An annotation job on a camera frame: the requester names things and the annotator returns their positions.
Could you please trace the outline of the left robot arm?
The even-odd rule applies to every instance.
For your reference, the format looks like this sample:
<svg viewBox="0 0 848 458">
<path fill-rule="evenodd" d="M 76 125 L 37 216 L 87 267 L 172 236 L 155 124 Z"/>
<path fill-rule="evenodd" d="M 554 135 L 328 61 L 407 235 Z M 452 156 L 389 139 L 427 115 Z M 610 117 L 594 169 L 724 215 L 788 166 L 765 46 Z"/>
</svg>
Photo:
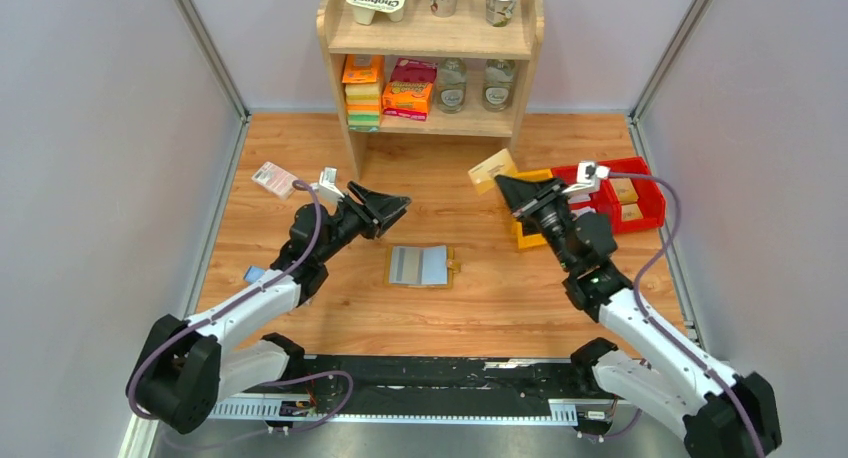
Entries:
<svg viewBox="0 0 848 458">
<path fill-rule="evenodd" d="M 356 238 L 382 237 L 412 200 L 370 190 L 354 181 L 329 212 L 303 181 L 310 203 L 294 214 L 289 238 L 277 258 L 253 284 L 224 302 L 188 318 L 166 314 L 152 325 L 127 382 L 131 411 L 159 420 L 180 434 L 197 429 L 222 400 L 275 381 L 302 348 L 278 333 L 254 345 L 238 346 L 271 320 L 307 304 L 329 276 L 327 262 Z"/>
</svg>

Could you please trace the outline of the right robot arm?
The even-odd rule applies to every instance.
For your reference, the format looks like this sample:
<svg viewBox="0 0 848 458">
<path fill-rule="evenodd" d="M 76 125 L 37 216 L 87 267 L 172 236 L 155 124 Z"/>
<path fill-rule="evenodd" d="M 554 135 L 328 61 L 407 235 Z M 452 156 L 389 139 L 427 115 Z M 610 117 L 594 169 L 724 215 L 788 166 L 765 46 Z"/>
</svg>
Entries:
<svg viewBox="0 0 848 458">
<path fill-rule="evenodd" d="M 662 423 L 692 457 L 765 457 L 781 446 L 771 384 L 715 359 L 647 303 L 637 282 L 612 261 L 617 244 L 607 216 L 572 213 L 558 178 L 532 182 L 498 175 L 495 183 L 513 216 L 545 238 L 567 274 L 563 286 L 573 306 L 646 361 L 639 364 L 597 338 L 571 356 L 592 384 Z"/>
</svg>

